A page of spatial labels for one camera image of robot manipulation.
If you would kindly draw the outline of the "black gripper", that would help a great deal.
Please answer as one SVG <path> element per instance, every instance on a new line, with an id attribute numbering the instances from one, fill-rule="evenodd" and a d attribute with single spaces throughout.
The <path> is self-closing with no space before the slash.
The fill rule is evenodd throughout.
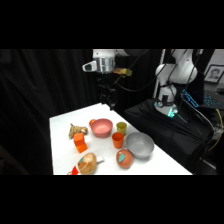
<path id="1" fill-rule="evenodd" d="M 108 102 L 110 110 L 114 110 L 116 106 L 116 89 L 113 80 L 109 77 L 101 77 L 98 78 L 97 81 L 97 90 L 100 100 L 102 102 Z"/>

